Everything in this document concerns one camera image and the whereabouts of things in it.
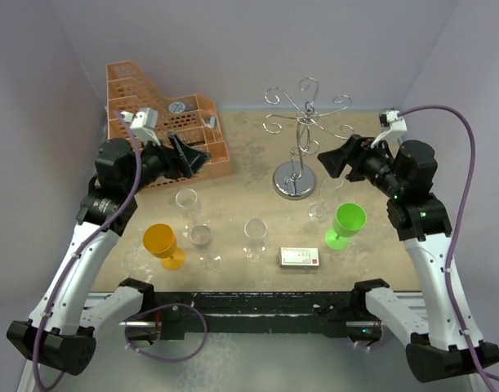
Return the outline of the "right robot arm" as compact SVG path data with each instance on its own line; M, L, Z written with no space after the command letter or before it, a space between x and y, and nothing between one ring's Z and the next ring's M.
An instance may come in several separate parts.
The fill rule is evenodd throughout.
M499 347L486 341L473 320L452 257L453 232L446 207L431 192L438 168L434 149L419 140L396 154L386 142L351 136L320 153L331 178L350 168L350 182L368 180L387 198L387 215L417 273L426 317L419 317L381 279L358 282L351 310L359 319L380 319L405 347L421 383L481 372L499 362Z

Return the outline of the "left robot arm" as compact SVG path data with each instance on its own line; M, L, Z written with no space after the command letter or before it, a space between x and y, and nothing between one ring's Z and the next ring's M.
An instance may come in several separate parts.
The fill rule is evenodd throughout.
M84 305L103 262L122 237L137 204L135 195L158 178L196 175L211 155L186 145L177 134L169 146L123 138L105 141L95 160L96 173L81 202L73 236L50 287L27 320L14 321L8 340L35 367L77 376L85 370L105 327L124 319L146 320L156 309L154 287L133 278L122 281L92 310Z

